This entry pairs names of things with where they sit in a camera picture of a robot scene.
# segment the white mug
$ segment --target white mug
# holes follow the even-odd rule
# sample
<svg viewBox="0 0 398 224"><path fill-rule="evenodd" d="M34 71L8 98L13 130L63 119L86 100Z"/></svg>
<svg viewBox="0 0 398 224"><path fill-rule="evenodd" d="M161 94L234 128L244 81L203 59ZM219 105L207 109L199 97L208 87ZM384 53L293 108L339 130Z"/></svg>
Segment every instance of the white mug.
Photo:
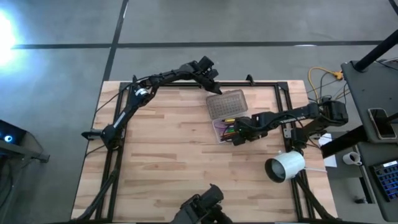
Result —
<svg viewBox="0 0 398 224"><path fill-rule="evenodd" d="M356 152L350 152L343 156L343 161L347 165L362 165L361 156Z"/></svg>

